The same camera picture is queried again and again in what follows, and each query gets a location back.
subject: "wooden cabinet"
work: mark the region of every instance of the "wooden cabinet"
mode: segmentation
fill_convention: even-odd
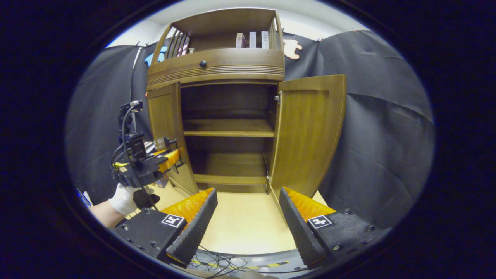
[[[153,138],[177,139],[184,165],[171,182],[190,193],[266,187],[277,202],[285,186],[312,197],[332,160],[345,111],[346,77],[283,81],[276,11],[213,11],[172,23],[148,76]],[[258,48],[236,49],[236,33],[255,31]],[[269,32],[269,49],[260,32]],[[158,62],[167,33],[172,37]],[[183,52],[194,47],[192,54]]]

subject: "yellow and black tape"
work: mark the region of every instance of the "yellow and black tape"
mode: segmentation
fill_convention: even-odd
[[[218,264],[204,263],[204,262],[200,262],[200,261],[197,261],[197,260],[192,260],[191,262],[192,263],[195,263],[197,265],[211,266],[213,268],[222,268],[223,269],[223,268],[226,267],[226,266],[218,265]],[[263,267],[268,267],[268,268],[278,267],[278,266],[282,266],[282,265],[285,265],[285,264],[288,264],[288,263],[289,263],[288,261],[284,261],[284,262],[280,262],[280,263],[275,263],[275,264],[270,264],[270,265],[263,265],[263,266],[244,266],[244,267],[240,267],[240,269],[242,269],[242,270],[257,270],[257,269],[260,269],[260,268],[263,268]],[[236,269],[233,266],[228,266],[227,268],[229,268],[229,269]]]

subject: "black curtain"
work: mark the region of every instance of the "black curtain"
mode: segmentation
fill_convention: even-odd
[[[371,31],[345,32],[320,42],[291,34],[283,38],[303,47],[295,50],[298,60],[285,58],[285,80],[347,76],[343,130],[319,192],[336,210],[354,210],[381,228],[394,226],[422,191],[433,158],[433,116],[420,81],[402,56]],[[144,60],[154,47],[141,49],[134,69],[135,47],[105,49],[76,90],[67,127],[79,132],[67,135],[68,160],[75,184],[94,203],[111,197],[115,188],[107,169],[117,147],[120,105],[143,100],[136,128],[152,140]]]
[[[148,77],[148,64],[145,59],[153,54],[157,43],[149,45],[148,48],[142,48],[136,59],[136,64],[132,70],[131,80],[131,100],[143,100],[143,110],[135,114],[136,130],[143,132],[146,141],[152,141],[150,121],[148,120],[148,99],[145,97],[146,80]]]
[[[434,155],[427,94],[408,62],[371,31],[324,39],[322,74],[347,77],[339,144],[319,188],[329,206],[386,228],[422,191]]]
[[[93,204],[112,197],[110,157],[119,145],[119,107],[130,100],[131,74],[138,48],[105,49],[79,81],[65,124],[65,152],[71,178]]]

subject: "screw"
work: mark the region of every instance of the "screw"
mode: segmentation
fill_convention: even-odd
[[[158,243],[155,243],[155,242],[150,242],[150,246],[155,248],[155,249],[160,249],[160,245]]]

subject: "drawer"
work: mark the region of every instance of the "drawer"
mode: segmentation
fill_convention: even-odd
[[[179,81],[182,86],[213,83],[268,83],[284,80],[280,50],[228,48],[207,50],[152,64],[147,90]]]

